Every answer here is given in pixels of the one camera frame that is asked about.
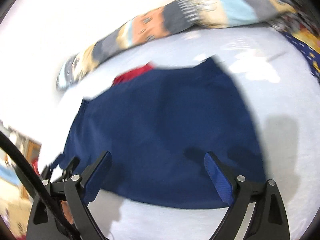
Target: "white wall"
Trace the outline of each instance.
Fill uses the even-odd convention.
[[[62,96],[55,82],[63,61],[170,1],[17,0],[0,25],[1,119],[41,142]]]

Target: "black cable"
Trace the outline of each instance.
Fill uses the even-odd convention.
[[[77,229],[75,229],[65,218],[61,209],[51,198],[48,191],[42,184],[41,180],[37,174],[33,171],[30,164],[27,162],[22,153],[18,148],[0,131],[0,148],[4,150],[9,157],[15,162],[15,164],[20,168],[23,175],[27,178],[30,184],[34,187],[42,202],[47,206],[47,208],[52,212],[56,220],[67,230],[73,239],[80,239],[80,234]]]

